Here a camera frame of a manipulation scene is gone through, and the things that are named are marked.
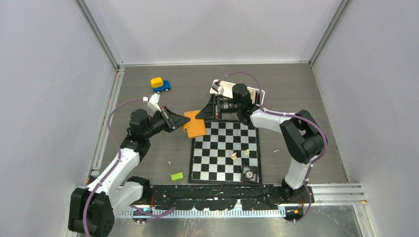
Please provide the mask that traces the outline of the white rectangular plastic tray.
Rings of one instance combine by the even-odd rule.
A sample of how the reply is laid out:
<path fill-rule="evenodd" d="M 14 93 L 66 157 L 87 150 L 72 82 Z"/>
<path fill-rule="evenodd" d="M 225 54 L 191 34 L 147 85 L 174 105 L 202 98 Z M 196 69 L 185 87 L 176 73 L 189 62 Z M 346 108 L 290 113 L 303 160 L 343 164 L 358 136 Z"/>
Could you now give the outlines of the white rectangular plastic tray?
<path fill-rule="evenodd" d="M 221 96 L 232 99 L 233 98 L 232 88 L 235 85 L 235 83 L 228 82 L 228 81 L 221 81 L 219 82 L 219 85 L 222 88 L 222 92 L 218 93 L 217 90 L 214 90 L 212 86 L 210 86 L 210 90 L 209 90 L 210 94 L 221 95 Z M 253 103 L 260 105 L 260 102 L 264 101 L 264 93 L 265 93 L 264 90 L 259 91 L 259 89 L 249 87 L 249 86 L 247 87 L 247 89 L 250 92 L 250 97 Z"/>

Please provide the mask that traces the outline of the black white chessboard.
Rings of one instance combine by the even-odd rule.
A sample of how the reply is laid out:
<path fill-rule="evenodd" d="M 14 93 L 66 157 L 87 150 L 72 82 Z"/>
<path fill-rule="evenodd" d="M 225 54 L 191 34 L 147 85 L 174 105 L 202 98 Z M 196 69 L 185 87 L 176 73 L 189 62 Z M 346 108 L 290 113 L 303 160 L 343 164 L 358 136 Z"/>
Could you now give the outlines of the black white chessboard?
<path fill-rule="evenodd" d="M 207 120 L 207 134 L 192 139 L 188 181 L 196 184 L 262 184 L 258 128 L 235 120 Z M 235 160 L 231 155 L 237 153 Z M 242 166 L 258 167 L 258 183 L 242 182 Z"/>

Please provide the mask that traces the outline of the small black framed round object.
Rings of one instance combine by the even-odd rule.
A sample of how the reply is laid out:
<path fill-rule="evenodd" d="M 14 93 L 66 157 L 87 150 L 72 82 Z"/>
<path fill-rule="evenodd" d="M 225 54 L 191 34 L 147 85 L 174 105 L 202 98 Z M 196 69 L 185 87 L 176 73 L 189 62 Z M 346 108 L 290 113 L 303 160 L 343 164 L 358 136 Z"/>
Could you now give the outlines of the small black framed round object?
<path fill-rule="evenodd" d="M 258 183 L 258 167 L 243 165 L 240 180 L 242 182 Z"/>

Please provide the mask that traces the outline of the green rectangular block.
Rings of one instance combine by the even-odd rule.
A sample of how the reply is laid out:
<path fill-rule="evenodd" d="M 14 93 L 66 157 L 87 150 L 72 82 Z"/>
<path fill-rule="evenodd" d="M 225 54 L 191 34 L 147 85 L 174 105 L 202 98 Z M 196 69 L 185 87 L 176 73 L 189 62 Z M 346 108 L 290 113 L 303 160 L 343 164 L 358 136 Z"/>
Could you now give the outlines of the green rectangular block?
<path fill-rule="evenodd" d="M 179 172 L 179 173 L 172 174 L 170 176 L 170 178 L 171 178 L 171 181 L 177 181 L 177 180 L 183 179 L 184 178 L 184 175 L 183 175 L 182 172 Z"/>

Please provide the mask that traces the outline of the credit cards stack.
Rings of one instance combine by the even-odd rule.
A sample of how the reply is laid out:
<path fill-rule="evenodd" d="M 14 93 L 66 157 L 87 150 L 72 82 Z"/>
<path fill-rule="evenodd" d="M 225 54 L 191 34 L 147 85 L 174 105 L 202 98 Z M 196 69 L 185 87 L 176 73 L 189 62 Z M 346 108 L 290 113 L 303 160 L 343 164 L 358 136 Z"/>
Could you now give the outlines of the credit cards stack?
<path fill-rule="evenodd" d="M 255 104 L 260 105 L 261 102 L 263 102 L 263 99 L 264 99 L 264 91 L 263 90 L 262 91 L 254 90 L 251 93 L 251 98 L 252 98 L 252 100 Z"/>

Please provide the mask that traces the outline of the blue yellow toy car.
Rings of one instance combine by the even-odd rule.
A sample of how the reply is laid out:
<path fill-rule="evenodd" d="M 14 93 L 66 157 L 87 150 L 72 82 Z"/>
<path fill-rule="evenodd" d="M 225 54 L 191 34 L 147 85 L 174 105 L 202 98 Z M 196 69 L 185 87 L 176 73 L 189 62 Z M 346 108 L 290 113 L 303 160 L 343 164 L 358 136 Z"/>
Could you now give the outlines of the blue yellow toy car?
<path fill-rule="evenodd" d="M 171 84 L 168 80 L 161 77 L 153 78 L 150 80 L 151 87 L 154 93 L 160 94 L 163 91 L 171 90 Z"/>

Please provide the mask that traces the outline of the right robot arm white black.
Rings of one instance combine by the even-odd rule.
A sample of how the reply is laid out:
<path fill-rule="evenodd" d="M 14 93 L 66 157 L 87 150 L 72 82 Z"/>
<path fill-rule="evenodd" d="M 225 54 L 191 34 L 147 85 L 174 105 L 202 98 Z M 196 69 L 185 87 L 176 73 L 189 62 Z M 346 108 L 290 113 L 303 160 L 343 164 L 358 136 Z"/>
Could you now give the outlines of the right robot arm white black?
<path fill-rule="evenodd" d="M 231 97 L 224 95 L 220 81 L 213 82 L 211 88 L 214 93 L 196 118 L 220 119 L 223 114 L 235 113 L 244 125 L 282 134 L 292 161 L 280 191 L 284 200 L 296 202 L 302 192 L 308 190 L 311 165 L 324 155 L 327 148 L 326 136 L 314 118 L 306 110 L 280 113 L 264 109 L 252 99 L 248 87 L 242 83 L 232 85 Z"/>

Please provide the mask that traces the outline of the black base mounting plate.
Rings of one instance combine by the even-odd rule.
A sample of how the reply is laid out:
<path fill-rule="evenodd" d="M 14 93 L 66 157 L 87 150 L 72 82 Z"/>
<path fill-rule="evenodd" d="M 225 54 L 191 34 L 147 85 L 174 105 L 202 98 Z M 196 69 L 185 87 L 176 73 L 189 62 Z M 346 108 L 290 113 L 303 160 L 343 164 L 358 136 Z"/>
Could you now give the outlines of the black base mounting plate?
<path fill-rule="evenodd" d="M 210 211 L 232 210 L 240 204 L 242 210 L 273 210 L 280 204 L 308 204 L 305 190 L 294 196 L 281 186 L 234 186 L 234 185 L 153 185 L 146 189 L 145 197 L 133 205 L 147 205 L 157 210 Z"/>

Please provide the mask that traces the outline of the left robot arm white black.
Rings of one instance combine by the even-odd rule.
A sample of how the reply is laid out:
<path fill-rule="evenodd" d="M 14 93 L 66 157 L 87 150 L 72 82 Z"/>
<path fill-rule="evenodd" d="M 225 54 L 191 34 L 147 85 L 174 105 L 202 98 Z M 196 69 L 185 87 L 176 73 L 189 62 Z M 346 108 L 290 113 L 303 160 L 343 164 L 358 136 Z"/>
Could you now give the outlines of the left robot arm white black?
<path fill-rule="evenodd" d="M 147 179 L 128 174 L 140 164 L 151 144 L 150 138 L 162 131 L 173 132 L 190 121 L 166 106 L 152 116 L 144 109 L 130 115 L 127 136 L 118 143 L 113 161 L 89 185 L 75 188 L 70 198 L 68 229 L 90 237 L 107 237 L 115 222 L 134 202 L 147 204 L 152 192 Z"/>

